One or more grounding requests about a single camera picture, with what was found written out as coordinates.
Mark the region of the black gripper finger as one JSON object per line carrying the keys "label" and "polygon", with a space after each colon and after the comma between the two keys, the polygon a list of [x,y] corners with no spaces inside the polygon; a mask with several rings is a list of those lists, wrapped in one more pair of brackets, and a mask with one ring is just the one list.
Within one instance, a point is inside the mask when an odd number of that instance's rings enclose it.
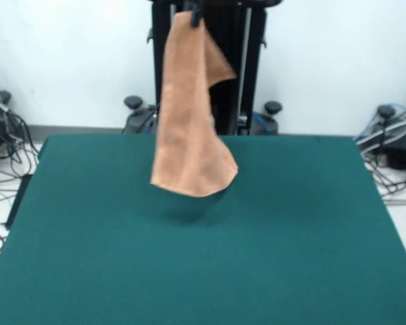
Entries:
{"label": "black gripper finger", "polygon": [[204,9],[203,0],[190,0],[189,11],[191,12],[190,24],[192,28],[199,27],[200,20],[202,19],[202,12]]}

